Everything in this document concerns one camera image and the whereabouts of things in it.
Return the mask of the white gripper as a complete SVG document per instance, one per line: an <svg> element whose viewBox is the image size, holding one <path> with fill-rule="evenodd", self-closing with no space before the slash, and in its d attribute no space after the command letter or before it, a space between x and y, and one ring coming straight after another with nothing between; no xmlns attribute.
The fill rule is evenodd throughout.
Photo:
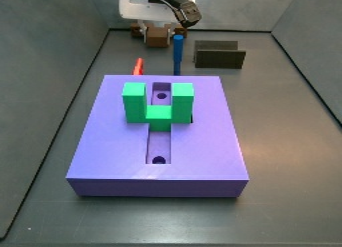
<svg viewBox="0 0 342 247"><path fill-rule="evenodd" d="M120 0L120 14L125 19L177 22L177 17L172 8L166 4L152 0ZM149 26L145 21L141 22L141 32L146 43ZM169 30L169 34L174 35L176 23L166 24L165 26Z"/></svg>

